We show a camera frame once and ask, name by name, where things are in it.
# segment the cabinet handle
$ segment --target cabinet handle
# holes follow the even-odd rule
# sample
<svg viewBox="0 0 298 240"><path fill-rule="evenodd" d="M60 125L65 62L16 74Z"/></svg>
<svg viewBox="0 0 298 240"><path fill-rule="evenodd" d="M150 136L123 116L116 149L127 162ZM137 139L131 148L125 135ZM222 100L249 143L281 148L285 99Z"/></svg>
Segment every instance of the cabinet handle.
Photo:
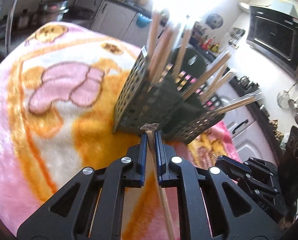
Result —
<svg viewBox="0 0 298 240"><path fill-rule="evenodd" d="M106 3L106 5L104 6L104 8L102 9L102 13L104 13L105 12L105 8L107 7L107 3Z"/></svg>
<svg viewBox="0 0 298 240"><path fill-rule="evenodd" d="M163 29L162 31L161 31L161 33L160 33L160 35L158 36L158 39L161 37L161 35L163 34L163 31L164 31L165 29Z"/></svg>
<svg viewBox="0 0 298 240"><path fill-rule="evenodd" d="M246 119L245 121L241 122L239 125L236 126L236 128L232 131L232 134L236 133L236 130L241 127L244 123L248 123L248 119Z"/></svg>

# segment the metal screw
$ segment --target metal screw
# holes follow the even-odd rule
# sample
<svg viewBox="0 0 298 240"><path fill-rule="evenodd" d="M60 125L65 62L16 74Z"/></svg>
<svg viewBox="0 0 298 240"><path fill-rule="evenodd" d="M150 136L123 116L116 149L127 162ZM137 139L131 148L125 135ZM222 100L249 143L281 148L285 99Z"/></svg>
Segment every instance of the metal screw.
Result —
<svg viewBox="0 0 298 240"><path fill-rule="evenodd" d="M121 158L121 162L122 163L130 163L131 162L131 158L130 157L122 157Z"/></svg>
<svg viewBox="0 0 298 240"><path fill-rule="evenodd" d="M219 174L220 173L220 169L218 167L211 167L209 170L212 174Z"/></svg>
<svg viewBox="0 0 298 240"><path fill-rule="evenodd" d="M180 158L179 156L174 156L171 158L171 161L173 163L181 163L182 162L182 158Z"/></svg>
<svg viewBox="0 0 298 240"><path fill-rule="evenodd" d="M89 175L91 173L93 173L93 170L90 167L86 167L82 170L84 175Z"/></svg>

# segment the perforated basket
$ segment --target perforated basket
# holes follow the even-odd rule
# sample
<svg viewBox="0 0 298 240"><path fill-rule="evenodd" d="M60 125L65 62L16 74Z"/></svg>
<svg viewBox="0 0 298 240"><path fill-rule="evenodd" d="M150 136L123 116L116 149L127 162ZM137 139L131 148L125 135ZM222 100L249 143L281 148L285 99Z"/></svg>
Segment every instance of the perforated basket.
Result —
<svg viewBox="0 0 298 240"><path fill-rule="evenodd" d="M201 104L198 98L198 94L207 88L207 84L200 87L198 94L194 93L186 101L183 100L182 91L196 78L193 76L194 69L186 68L186 65L184 67L187 72L180 74L177 83L171 77L172 71L169 71L162 82L149 89L146 54L143 47L118 97L114 113L114 131L141 134L140 127L145 123L159 123L161 135L165 140L177 140L188 144L222 120L224 114L210 112L222 106L217 95L213 95L204 104ZM179 89L184 80L187 80L187 83Z"/></svg>
<svg viewBox="0 0 298 240"><path fill-rule="evenodd" d="M143 47L116 102L113 131L141 134L145 123L162 127L183 101L170 77L150 88L146 56Z"/></svg>

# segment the orange pattern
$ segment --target orange pattern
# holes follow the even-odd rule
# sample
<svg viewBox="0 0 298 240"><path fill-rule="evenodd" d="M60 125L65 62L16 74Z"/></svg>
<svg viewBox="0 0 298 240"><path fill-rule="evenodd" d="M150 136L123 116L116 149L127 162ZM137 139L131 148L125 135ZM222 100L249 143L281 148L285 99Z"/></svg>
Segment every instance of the orange pattern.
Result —
<svg viewBox="0 0 298 240"><path fill-rule="evenodd" d="M29 111L26 112L26 115L31 131L41 138L52 138L63 126L63 119L54 107L41 115L35 115Z"/></svg>
<svg viewBox="0 0 298 240"><path fill-rule="evenodd" d="M98 62L91 64L92 67L101 69L105 75L109 73L111 69L121 72L122 69L110 58L101 57Z"/></svg>
<svg viewBox="0 0 298 240"><path fill-rule="evenodd" d="M26 89L37 89L41 85L41 75L44 72L44 67L32 67L22 73L23 85Z"/></svg>
<svg viewBox="0 0 298 240"><path fill-rule="evenodd" d="M52 194L57 191L58 188L52 181L44 160L41 157L40 151L37 149L34 141L32 140L27 111L24 109L23 106L23 63L26 60L44 55L49 52L65 49L79 44L85 44L88 42L106 40L110 41L112 39L108 37L79 39L63 44L56 44L44 47L22 55L17 61L12 64L9 74L9 81L7 84L7 102L10 134L14 144L13 150L15 152L15 155L20 160L21 169L26 180L29 183L32 192L37 196L41 203L44 203L46 200L48 200L52 196Z"/></svg>
<svg viewBox="0 0 298 240"><path fill-rule="evenodd" d="M125 156L130 146L140 142L137 135L112 133L114 106L128 74L128 71L123 71L119 75L105 76L97 102L73 122L74 146L83 166L95 169L107 167L112 161Z"/></svg>
<svg viewBox="0 0 298 240"><path fill-rule="evenodd" d="M21 83L23 61L16 61L11 68L8 82L8 110L11 139L14 152L21 162L21 168L30 187L41 203L47 201L56 191L39 150L33 143L23 107L24 91Z"/></svg>

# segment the cooking pot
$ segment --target cooking pot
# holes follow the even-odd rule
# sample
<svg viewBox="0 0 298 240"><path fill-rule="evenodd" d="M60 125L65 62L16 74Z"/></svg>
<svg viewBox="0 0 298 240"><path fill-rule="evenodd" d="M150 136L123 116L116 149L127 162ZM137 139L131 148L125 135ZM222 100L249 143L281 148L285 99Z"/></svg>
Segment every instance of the cooking pot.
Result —
<svg viewBox="0 0 298 240"><path fill-rule="evenodd" d="M54 13L66 9L68 1L63 0L52 0L41 2L38 7L38 12Z"/></svg>
<svg viewBox="0 0 298 240"><path fill-rule="evenodd" d="M48 22L60 22L62 21L63 15L68 11L69 9L64 9L53 13L38 12L38 25L44 25Z"/></svg>

